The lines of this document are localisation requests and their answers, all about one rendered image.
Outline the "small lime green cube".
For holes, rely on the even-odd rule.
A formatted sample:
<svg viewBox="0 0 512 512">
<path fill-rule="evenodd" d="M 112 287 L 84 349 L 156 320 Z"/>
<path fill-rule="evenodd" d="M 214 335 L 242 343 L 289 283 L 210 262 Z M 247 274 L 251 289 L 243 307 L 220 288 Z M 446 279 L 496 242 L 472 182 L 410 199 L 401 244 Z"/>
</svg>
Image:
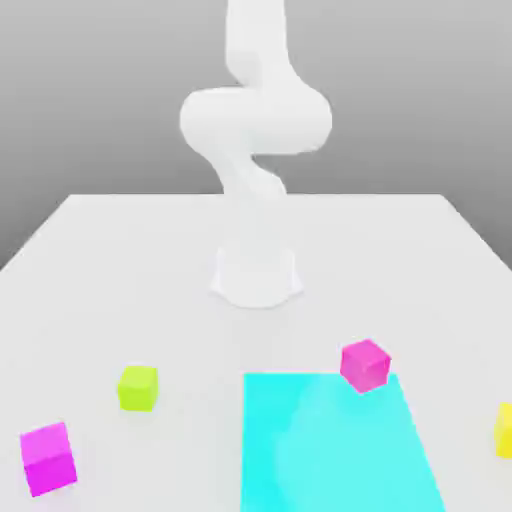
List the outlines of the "small lime green cube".
<svg viewBox="0 0 512 512">
<path fill-rule="evenodd" d="M 118 387 L 120 408 L 150 412 L 158 396 L 158 371 L 155 367 L 128 365 L 123 369 Z"/>
</svg>

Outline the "large cyan box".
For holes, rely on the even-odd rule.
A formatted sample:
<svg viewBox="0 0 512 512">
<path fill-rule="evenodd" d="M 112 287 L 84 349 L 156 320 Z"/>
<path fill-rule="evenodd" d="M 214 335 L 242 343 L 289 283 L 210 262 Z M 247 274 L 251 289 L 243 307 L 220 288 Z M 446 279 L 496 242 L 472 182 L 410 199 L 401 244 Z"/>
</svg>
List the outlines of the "large cyan box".
<svg viewBox="0 0 512 512">
<path fill-rule="evenodd" d="M 245 374 L 240 512 L 446 512 L 397 375 Z"/>
</svg>

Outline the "small pink cube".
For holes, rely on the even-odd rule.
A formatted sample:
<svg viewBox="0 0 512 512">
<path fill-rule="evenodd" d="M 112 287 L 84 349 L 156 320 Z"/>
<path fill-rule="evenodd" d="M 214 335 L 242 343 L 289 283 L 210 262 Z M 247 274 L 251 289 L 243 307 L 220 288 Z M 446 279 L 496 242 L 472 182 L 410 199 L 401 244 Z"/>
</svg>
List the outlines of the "small pink cube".
<svg viewBox="0 0 512 512">
<path fill-rule="evenodd" d="M 390 366 L 391 356 L 371 339 L 342 349 L 340 375 L 360 394 L 384 386 Z"/>
</svg>

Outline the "small magenta cube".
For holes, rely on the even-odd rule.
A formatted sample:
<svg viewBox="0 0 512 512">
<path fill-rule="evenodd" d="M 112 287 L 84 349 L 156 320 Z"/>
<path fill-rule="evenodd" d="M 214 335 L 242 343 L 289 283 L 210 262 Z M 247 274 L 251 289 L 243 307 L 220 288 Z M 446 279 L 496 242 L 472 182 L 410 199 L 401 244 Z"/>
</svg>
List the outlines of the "small magenta cube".
<svg viewBox="0 0 512 512">
<path fill-rule="evenodd" d="M 33 497 L 77 481 L 74 457 L 64 422 L 20 435 L 23 467 Z"/>
</svg>

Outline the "small yellow cube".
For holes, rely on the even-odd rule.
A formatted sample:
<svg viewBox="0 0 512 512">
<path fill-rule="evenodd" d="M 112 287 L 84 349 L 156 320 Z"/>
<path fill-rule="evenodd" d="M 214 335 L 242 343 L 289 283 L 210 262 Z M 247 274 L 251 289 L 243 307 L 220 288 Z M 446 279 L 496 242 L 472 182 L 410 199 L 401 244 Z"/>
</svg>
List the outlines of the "small yellow cube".
<svg viewBox="0 0 512 512">
<path fill-rule="evenodd" d="M 494 426 L 496 455 L 512 459 L 512 403 L 501 403 Z"/>
</svg>

